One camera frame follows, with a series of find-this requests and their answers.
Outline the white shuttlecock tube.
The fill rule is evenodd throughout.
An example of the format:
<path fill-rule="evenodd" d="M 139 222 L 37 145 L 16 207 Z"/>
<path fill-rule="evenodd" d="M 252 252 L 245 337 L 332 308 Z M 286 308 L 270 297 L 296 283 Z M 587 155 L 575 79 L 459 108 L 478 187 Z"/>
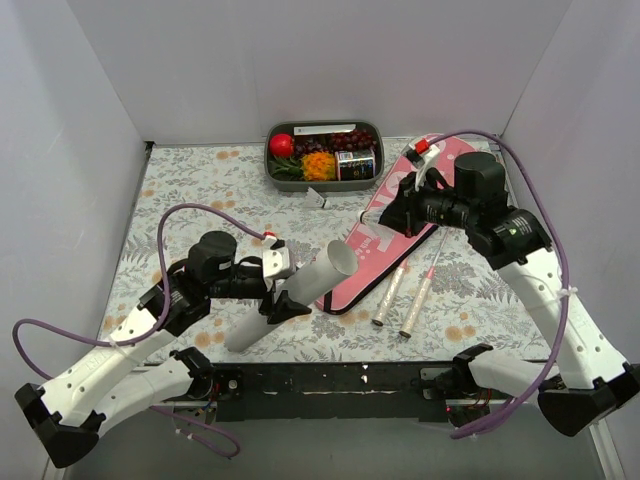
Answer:
<path fill-rule="evenodd" d="M 357 270 L 358 259 L 352 248 L 343 241 L 333 240 L 314 260 L 288 277 L 275 292 L 279 295 L 282 290 L 287 290 L 291 299 L 310 308 L 312 303 L 353 276 Z M 226 334 L 224 345 L 230 352 L 242 352 L 284 323 L 268 325 L 266 318 L 259 313 L 259 307 L 255 307 Z"/>

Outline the white shuttlecock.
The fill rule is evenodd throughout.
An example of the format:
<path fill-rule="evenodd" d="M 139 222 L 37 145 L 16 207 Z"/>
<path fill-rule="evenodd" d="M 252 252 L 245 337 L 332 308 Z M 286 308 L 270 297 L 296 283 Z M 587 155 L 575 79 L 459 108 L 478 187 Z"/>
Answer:
<path fill-rule="evenodd" d="M 326 209 L 329 205 L 328 200 L 315 189 L 309 187 L 306 192 L 304 206 L 312 209 Z"/>
<path fill-rule="evenodd" d="M 358 214 L 358 221 L 369 228 L 379 227 L 383 213 L 384 208 L 363 210 Z"/>

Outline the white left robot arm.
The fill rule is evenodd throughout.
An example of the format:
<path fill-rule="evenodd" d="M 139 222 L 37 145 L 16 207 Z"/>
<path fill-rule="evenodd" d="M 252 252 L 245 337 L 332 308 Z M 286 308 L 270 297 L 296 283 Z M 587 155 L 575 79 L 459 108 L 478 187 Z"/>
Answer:
<path fill-rule="evenodd" d="M 232 235 L 205 233 L 109 336 L 58 376 L 18 389 L 15 399 L 55 467 L 78 462 L 109 428 L 158 402 L 200 400 L 213 390 L 211 363 L 195 347 L 172 352 L 142 374 L 134 371 L 206 317 L 212 300 L 256 300 L 269 320 L 308 313 L 289 293 L 276 292 L 276 281 L 296 271 L 290 250 L 272 235 L 262 244 L 260 256 L 237 260 Z"/>

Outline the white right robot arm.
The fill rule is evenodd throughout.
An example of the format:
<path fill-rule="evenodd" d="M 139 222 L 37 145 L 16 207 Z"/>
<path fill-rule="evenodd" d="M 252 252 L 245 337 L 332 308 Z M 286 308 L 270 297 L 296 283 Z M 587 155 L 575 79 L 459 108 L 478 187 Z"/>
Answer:
<path fill-rule="evenodd" d="M 521 403 L 532 402 L 556 431 L 573 437 L 638 395 L 639 368 L 610 344 L 567 284 L 568 269 L 538 219 L 509 205 L 505 170 L 495 157 L 465 153 L 453 166 L 453 184 L 435 168 L 409 173 L 372 223 L 406 237 L 428 224 L 463 230 L 551 349 L 545 365 L 486 344 L 458 354 L 451 370 L 436 379 L 438 388 L 469 398 L 490 389 L 510 400 L 498 414 L 472 421 L 454 435 L 489 432 Z"/>

